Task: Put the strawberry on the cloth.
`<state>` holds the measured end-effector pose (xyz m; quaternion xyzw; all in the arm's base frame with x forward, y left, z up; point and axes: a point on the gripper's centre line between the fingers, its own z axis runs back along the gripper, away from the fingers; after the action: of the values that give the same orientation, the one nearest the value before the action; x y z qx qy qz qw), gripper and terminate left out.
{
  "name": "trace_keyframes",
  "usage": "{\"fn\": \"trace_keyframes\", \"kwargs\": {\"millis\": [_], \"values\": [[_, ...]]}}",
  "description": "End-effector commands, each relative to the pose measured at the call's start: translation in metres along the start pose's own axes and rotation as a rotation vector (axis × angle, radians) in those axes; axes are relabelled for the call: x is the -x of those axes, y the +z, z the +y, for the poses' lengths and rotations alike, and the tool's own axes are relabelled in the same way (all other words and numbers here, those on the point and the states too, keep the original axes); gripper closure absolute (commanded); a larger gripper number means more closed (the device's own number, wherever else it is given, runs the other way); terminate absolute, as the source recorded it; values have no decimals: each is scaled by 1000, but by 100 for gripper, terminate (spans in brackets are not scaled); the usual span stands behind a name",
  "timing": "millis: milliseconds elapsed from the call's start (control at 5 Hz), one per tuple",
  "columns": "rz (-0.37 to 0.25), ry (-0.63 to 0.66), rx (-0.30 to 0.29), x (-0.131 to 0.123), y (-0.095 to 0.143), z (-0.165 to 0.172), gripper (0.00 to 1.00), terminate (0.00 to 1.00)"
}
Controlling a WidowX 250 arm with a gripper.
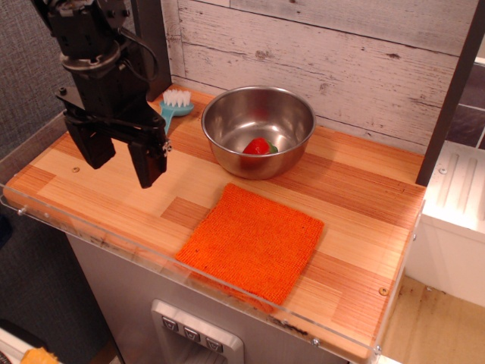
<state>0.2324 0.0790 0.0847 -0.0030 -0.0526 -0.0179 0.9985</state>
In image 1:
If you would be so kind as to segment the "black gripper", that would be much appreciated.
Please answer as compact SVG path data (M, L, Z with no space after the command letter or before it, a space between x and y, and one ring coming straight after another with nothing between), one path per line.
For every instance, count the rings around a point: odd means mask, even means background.
M73 74L75 85L56 97L66 108L66 126L86 162L98 169L115 155L112 140L128 145L141 188L167 170L164 121L146 101L149 84L127 68L102 77Z

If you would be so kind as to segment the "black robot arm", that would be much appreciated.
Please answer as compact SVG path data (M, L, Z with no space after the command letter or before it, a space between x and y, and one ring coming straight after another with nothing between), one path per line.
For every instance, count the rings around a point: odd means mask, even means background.
M122 1L34 1L60 49L60 62L74 86L56 96L65 124L86 162L98 169L115 155L115 140L127 144L141 187L167 170L166 122L147 102L159 74L158 59L145 66L150 47L124 27Z

